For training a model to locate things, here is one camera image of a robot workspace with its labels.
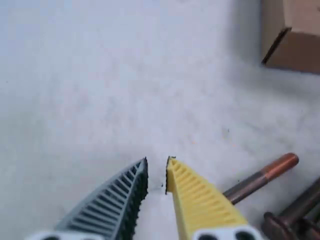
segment white floor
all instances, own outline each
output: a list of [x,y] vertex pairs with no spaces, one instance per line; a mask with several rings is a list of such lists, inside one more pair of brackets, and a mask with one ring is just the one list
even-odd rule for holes
[[169,155],[221,191],[286,152],[299,165],[237,204],[259,226],[319,175],[320,77],[260,65],[260,1],[0,5],[0,232],[52,228],[144,156],[135,239],[176,239]]

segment cardboard box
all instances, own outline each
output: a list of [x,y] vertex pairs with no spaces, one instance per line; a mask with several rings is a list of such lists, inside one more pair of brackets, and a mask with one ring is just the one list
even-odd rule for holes
[[320,0],[261,0],[262,63],[320,73]]

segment rusty metal rod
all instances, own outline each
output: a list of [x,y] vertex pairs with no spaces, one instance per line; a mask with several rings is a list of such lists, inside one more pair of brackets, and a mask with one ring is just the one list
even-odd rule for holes
[[310,221],[308,219],[301,219],[298,221],[298,234],[304,240],[319,240],[320,239],[320,227],[318,222]]
[[264,223],[261,228],[270,240],[296,239],[291,226],[297,223],[320,201],[320,177],[293,203],[291,203],[279,216],[271,212],[264,214]]
[[232,204],[237,204],[273,179],[292,169],[298,162],[299,158],[296,154],[287,153],[249,176],[247,179],[239,182],[223,194]]

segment copper pipe end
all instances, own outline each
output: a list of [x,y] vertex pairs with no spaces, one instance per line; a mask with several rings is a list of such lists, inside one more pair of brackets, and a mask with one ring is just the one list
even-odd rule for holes
[[264,176],[269,182],[279,177],[281,174],[285,173],[289,169],[292,169],[298,163],[299,157],[296,154],[290,152],[262,168],[261,172],[264,174]]

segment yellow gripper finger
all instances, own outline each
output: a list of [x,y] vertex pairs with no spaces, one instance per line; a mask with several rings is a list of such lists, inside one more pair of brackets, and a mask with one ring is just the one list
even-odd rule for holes
[[166,191],[173,195],[180,240],[191,240],[200,229],[248,224],[214,185],[175,157],[168,158]]

